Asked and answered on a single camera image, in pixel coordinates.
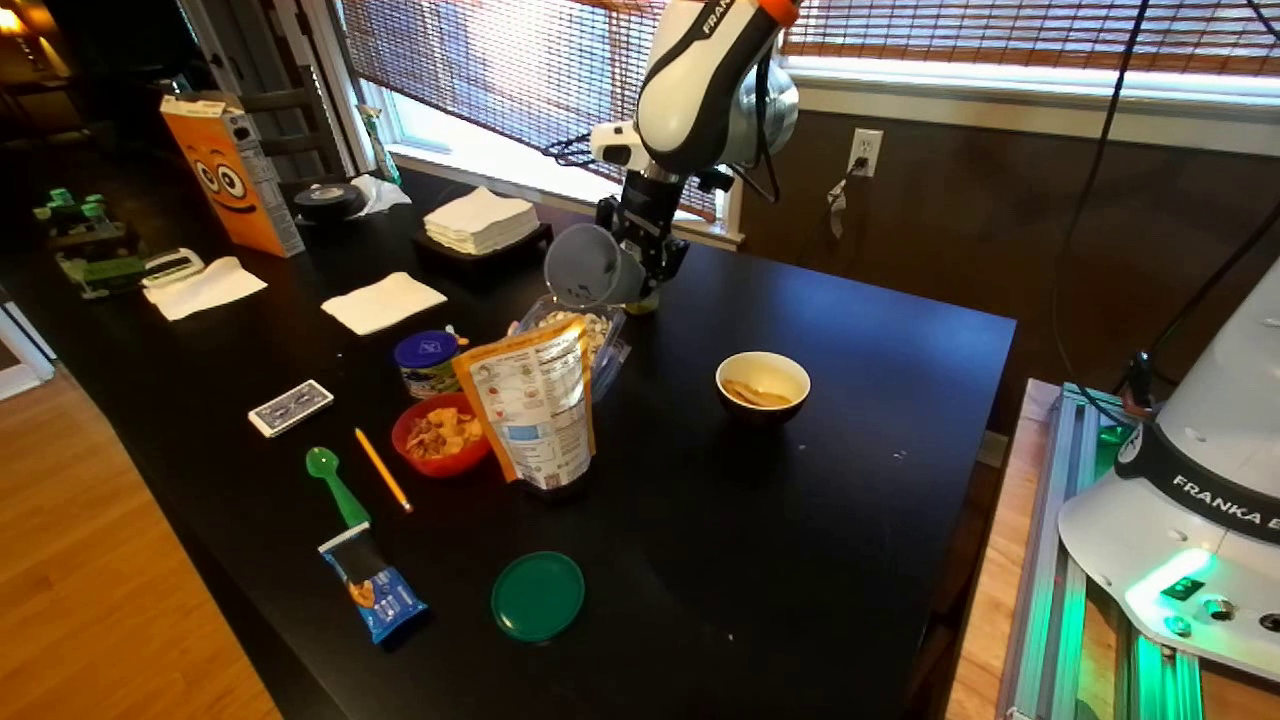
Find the food package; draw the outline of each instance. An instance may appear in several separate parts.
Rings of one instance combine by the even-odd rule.
[[[539,328],[469,350],[453,362],[509,485],[539,494],[576,485],[596,455],[587,326]]]
[[[427,611],[427,602],[420,602],[416,590],[400,576],[400,570],[381,557],[377,542],[366,538],[366,524],[344,529],[315,554],[346,590],[370,646],[383,646],[408,622]]]
[[[560,305],[557,297],[539,297],[517,326],[510,333],[533,333],[557,321],[576,321],[584,326],[584,362],[590,369],[590,402],[601,402],[610,385],[610,375],[624,369],[630,343],[624,343],[624,307],[571,307]]]

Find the orange box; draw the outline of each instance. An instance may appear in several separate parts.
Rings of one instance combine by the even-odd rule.
[[[238,105],[221,95],[163,95],[160,117],[231,243],[266,258],[302,254],[291,214],[274,188],[274,169],[255,150],[255,128]]]

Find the paper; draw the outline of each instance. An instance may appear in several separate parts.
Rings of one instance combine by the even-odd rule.
[[[362,194],[362,208],[359,208],[354,216],[370,216],[370,214],[383,214],[383,208],[392,208],[392,205],[412,205],[412,201],[405,197],[405,188],[395,188],[395,186],[387,186],[387,182],[354,176],[351,186]]]
[[[366,338],[381,328],[400,326],[405,318],[416,318],[423,307],[444,305],[448,297],[441,297],[436,290],[412,281],[408,272],[392,272],[377,285],[362,285],[346,297],[333,297],[319,307],[341,321],[346,333]]]
[[[160,307],[163,321],[174,326],[193,311],[235,305],[260,290],[266,290],[266,285],[260,277],[250,277],[248,269],[238,269],[235,258],[221,258],[187,281],[142,290],[142,297]]]
[[[500,254],[534,234],[534,226],[539,220],[527,201],[492,197],[488,188],[474,188],[423,216],[427,238],[462,258]]]

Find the window blinds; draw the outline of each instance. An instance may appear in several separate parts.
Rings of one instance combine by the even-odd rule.
[[[552,150],[635,117],[661,10],[661,0],[341,0],[341,21],[354,77]],[[711,216],[715,197],[686,186],[684,208]]]
[[[1134,0],[805,0],[786,57],[1114,69]],[[1130,69],[1280,77],[1280,0],[1150,0]]]

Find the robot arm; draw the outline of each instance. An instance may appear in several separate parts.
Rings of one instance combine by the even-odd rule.
[[[644,297],[684,260],[671,239],[684,182],[727,188],[722,164],[752,164],[793,138],[799,95],[767,52],[796,11],[799,0],[671,0],[635,119],[590,134],[590,157],[627,169],[596,220],[644,264]]]

